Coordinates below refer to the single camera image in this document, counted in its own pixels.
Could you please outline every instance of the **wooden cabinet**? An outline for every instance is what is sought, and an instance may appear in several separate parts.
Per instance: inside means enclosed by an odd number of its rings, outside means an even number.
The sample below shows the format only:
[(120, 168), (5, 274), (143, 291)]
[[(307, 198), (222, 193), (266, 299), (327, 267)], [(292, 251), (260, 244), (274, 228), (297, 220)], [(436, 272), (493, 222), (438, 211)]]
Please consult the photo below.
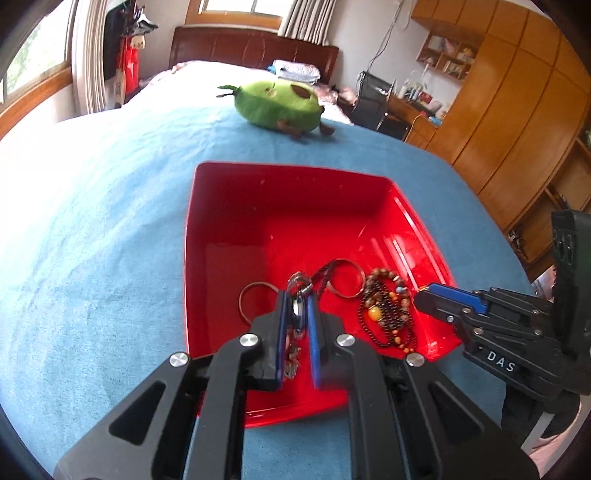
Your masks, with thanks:
[(521, 135), (546, 87), (552, 67), (517, 50), (509, 72), (453, 167), (478, 194)]
[(466, 0), (439, 0), (433, 12), (433, 20), (457, 23)]
[(564, 35), (560, 39), (555, 67), (586, 93), (591, 92), (591, 77), (589, 77), (589, 72), (587, 72), (587, 69)]
[(466, 0), (458, 26), (468, 30), (486, 33), (496, 10), (496, 0)]
[(516, 48), (487, 37), (445, 121), (427, 150), (453, 164), (486, 113), (511, 65)]
[(586, 109), (584, 92), (553, 71), (519, 140), (479, 193), (501, 229), (512, 226), (560, 166)]
[[(591, 76), (548, 18), (505, 0), (419, 0), (432, 33), (480, 46), (470, 75), (426, 150), (449, 162), (505, 234), (530, 279), (552, 263), (551, 218), (591, 213)], [(425, 148), (419, 130), (409, 142)]]
[(413, 18), (415, 20), (431, 18), (436, 6), (437, 0), (418, 0), (413, 10)]
[(499, 1), (488, 34), (519, 45), (529, 10), (512, 2)]
[(544, 62), (554, 65), (559, 45), (560, 30), (554, 25), (554, 22), (542, 15), (530, 12), (519, 47)]
[(408, 132), (405, 142), (417, 148), (425, 149), (433, 138), (437, 128), (425, 117), (418, 117)]

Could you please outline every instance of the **green plush toy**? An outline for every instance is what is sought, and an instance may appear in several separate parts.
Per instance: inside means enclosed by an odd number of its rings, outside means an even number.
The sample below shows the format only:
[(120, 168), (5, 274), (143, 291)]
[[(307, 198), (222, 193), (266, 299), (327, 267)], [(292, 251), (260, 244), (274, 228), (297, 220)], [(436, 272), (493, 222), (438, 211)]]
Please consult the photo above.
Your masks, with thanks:
[(259, 80), (241, 87), (224, 85), (219, 88), (232, 90), (218, 97), (233, 95), (236, 110), (252, 124), (279, 130), (294, 138), (317, 127), (323, 135), (335, 132), (320, 121), (324, 107), (319, 105), (314, 90), (303, 83)]

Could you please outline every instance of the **bead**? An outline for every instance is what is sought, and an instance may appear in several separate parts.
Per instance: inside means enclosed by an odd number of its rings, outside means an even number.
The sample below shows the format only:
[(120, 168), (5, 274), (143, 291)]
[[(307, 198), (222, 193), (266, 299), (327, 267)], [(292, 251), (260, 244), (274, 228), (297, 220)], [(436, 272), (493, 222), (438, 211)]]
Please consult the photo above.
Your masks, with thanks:
[(368, 310), (369, 318), (371, 318), (374, 322), (377, 322), (382, 319), (382, 310), (379, 307), (371, 307)]

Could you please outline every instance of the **curtain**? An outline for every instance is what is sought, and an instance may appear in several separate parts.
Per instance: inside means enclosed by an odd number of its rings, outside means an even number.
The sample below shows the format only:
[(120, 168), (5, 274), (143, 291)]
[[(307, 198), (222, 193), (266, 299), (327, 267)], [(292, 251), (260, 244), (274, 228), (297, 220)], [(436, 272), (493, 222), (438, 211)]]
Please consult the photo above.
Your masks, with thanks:
[(277, 35), (326, 45), (326, 34), (335, 2), (336, 0), (293, 0)]
[(103, 37), (109, 0), (79, 0), (72, 39), (74, 101), (81, 115), (105, 109)]

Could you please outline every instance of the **red tray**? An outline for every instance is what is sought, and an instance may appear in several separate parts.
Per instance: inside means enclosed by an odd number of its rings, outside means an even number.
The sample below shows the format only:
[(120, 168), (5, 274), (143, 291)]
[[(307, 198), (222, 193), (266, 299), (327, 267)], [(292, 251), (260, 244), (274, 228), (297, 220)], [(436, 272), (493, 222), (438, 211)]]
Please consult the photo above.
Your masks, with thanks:
[[(238, 296), (253, 281), (285, 288), (298, 270), (312, 275), (334, 258), (348, 258), (366, 273), (398, 271), (414, 294), (432, 282), (453, 285), (441, 253), (392, 181), (328, 168), (206, 162), (195, 172), (187, 215), (185, 320), (191, 356), (215, 352), (248, 331)], [(342, 271), (346, 294), (358, 289), (353, 267)], [(271, 312), (276, 296), (253, 288), (245, 294), (249, 318)], [(359, 338), (359, 300), (325, 293), (320, 308), (343, 319)], [(459, 345), (452, 328), (414, 308), (417, 351), (436, 360)], [(377, 349), (402, 357), (396, 348)], [(343, 406), (343, 391), (313, 388), (304, 342), (294, 380), (277, 393), (249, 392), (246, 425), (294, 420)]]

